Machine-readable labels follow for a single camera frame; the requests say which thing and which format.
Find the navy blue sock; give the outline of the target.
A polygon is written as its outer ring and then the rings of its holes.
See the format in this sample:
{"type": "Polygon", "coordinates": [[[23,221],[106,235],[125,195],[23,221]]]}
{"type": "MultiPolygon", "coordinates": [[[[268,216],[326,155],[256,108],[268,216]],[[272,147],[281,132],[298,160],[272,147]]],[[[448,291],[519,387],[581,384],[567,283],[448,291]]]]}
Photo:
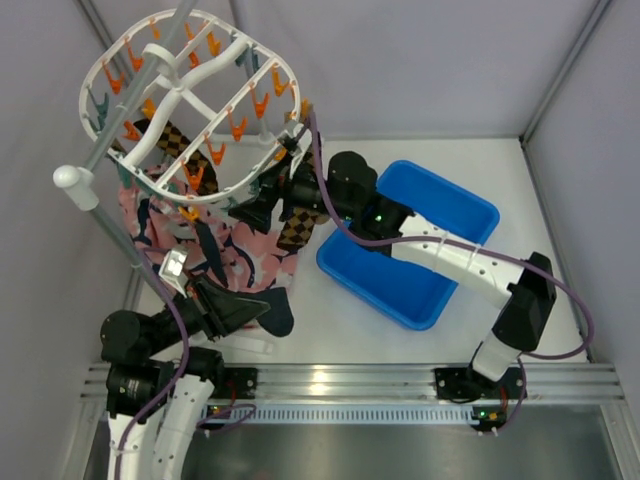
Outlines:
{"type": "Polygon", "coordinates": [[[269,309],[256,317],[257,323],[270,335],[278,338],[288,336],[294,327],[288,292],[285,287],[276,287],[260,292],[247,293],[245,297],[267,304],[269,309]]]}

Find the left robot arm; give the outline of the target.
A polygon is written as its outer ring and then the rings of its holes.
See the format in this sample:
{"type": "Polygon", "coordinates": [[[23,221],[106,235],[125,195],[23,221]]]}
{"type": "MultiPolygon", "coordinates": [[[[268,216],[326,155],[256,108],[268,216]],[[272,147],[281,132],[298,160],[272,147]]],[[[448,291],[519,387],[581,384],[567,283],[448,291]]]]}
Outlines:
{"type": "Polygon", "coordinates": [[[191,344],[196,334],[216,341],[251,322],[274,337],[288,335],[293,317],[281,288],[232,292],[206,276],[166,293],[154,315],[118,310],[103,322],[111,479],[178,479],[195,432],[218,418],[251,418],[257,371],[229,367],[220,351],[191,344]]]}

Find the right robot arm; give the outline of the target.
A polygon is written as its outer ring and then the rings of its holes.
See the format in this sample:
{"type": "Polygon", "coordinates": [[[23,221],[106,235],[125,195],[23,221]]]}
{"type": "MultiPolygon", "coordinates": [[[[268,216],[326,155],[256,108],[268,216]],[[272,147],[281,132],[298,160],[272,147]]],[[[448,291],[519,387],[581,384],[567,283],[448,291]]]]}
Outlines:
{"type": "Polygon", "coordinates": [[[328,172],[314,178],[320,170],[278,163],[259,176],[257,195],[229,213],[261,232],[270,229],[278,202],[285,221],[295,208],[334,213],[338,225],[371,254],[476,291],[499,315],[466,369],[443,388],[454,401],[476,400],[498,388],[511,364],[539,346],[557,298],[549,258],[534,252],[525,260],[509,259],[436,226],[379,192],[377,173],[354,151],[335,154],[328,172]]]}

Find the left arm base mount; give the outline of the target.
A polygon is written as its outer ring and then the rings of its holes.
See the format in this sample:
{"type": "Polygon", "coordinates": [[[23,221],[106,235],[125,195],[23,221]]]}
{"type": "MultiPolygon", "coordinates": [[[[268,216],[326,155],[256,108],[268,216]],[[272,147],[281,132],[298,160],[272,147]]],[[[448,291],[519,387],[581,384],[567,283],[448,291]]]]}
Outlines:
{"type": "Polygon", "coordinates": [[[227,367],[219,397],[226,400],[252,400],[258,381],[258,369],[253,367],[227,367]]]}

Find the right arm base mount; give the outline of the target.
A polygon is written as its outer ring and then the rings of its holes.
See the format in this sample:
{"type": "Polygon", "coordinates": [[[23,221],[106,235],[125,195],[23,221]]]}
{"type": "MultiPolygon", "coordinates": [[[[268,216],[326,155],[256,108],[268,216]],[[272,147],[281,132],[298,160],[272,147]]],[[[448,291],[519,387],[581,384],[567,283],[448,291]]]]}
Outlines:
{"type": "Polygon", "coordinates": [[[522,372],[510,367],[496,381],[470,367],[440,367],[434,370],[436,397],[439,400],[470,403],[480,400],[517,400],[524,387],[522,372]]]}

